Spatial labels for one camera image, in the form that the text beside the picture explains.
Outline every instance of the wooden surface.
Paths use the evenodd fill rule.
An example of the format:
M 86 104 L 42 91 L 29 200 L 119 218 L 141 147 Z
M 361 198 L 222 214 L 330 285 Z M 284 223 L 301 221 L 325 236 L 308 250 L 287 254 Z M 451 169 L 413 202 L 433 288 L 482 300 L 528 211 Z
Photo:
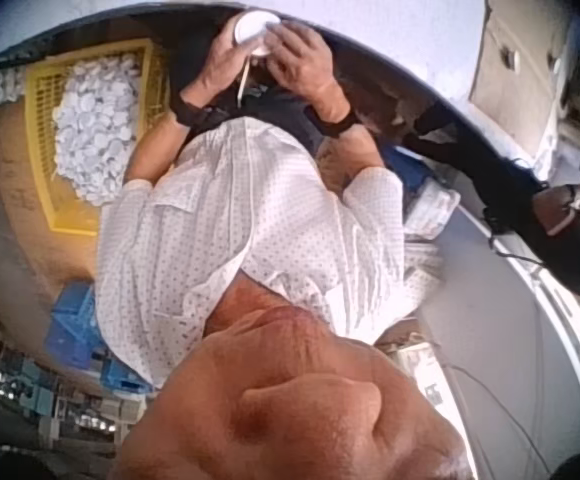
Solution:
M 51 232 L 37 196 L 25 101 L 0 107 L 0 194 L 16 238 L 51 299 L 72 279 L 94 279 L 96 237 Z

